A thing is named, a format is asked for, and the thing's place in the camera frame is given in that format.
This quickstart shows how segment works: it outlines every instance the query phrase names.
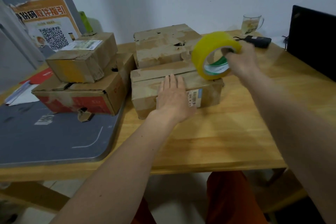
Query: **black power adapter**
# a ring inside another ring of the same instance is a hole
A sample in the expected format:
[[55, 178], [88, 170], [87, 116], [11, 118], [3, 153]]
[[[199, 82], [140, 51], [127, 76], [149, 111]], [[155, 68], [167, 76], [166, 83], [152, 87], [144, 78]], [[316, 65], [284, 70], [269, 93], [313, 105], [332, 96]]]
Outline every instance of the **black power adapter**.
[[252, 35], [248, 35], [245, 38], [234, 36], [234, 38], [237, 38], [236, 41], [244, 40], [245, 42], [253, 44], [255, 47], [264, 49], [268, 48], [268, 46], [272, 41], [272, 39], [268, 37], [252, 36]]

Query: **person's left hand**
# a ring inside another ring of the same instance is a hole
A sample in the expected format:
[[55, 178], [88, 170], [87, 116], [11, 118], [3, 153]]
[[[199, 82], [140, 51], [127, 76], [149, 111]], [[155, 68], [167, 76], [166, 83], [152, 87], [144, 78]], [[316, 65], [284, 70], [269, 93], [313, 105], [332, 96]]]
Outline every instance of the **person's left hand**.
[[166, 76], [161, 82], [157, 97], [157, 112], [163, 113], [174, 123], [188, 119], [196, 112], [196, 107], [189, 107], [186, 87], [181, 76]]

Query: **red envelope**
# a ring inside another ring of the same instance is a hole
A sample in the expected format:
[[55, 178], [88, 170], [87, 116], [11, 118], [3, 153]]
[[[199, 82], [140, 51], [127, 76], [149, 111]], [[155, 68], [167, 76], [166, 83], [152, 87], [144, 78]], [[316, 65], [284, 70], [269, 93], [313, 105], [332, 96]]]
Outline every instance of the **red envelope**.
[[50, 67], [47, 69], [44, 69], [43, 71], [34, 74], [32, 77], [30, 77], [28, 80], [20, 82], [20, 84], [25, 83], [26, 81], [30, 81], [30, 84], [41, 84], [43, 83], [46, 79], [49, 79], [53, 75], [52, 70]]

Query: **person's left arm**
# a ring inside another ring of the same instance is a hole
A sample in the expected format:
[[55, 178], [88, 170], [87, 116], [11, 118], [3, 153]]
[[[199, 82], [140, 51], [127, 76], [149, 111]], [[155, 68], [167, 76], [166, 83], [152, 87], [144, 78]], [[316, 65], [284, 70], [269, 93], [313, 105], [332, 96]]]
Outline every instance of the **person's left arm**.
[[183, 79], [166, 76], [157, 110], [86, 180], [51, 224], [131, 223], [155, 154], [175, 125], [194, 112], [188, 106]]

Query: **hand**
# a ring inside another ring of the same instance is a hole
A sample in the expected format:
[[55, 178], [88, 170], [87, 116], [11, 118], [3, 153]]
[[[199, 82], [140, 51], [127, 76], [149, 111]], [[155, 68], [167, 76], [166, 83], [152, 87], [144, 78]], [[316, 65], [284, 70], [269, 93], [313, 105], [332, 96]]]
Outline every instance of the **hand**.
[[222, 54], [226, 57], [227, 62], [232, 69], [233, 73], [241, 80], [242, 84], [253, 77], [255, 72], [259, 72], [257, 56], [254, 51], [254, 45], [245, 41], [240, 42], [242, 45], [239, 54], [232, 52], [225, 53], [224, 49]]
[[166, 76], [159, 87], [157, 109], [154, 113], [161, 113], [176, 125], [188, 119], [196, 112], [196, 107], [189, 107], [186, 87], [181, 76], [173, 74]]

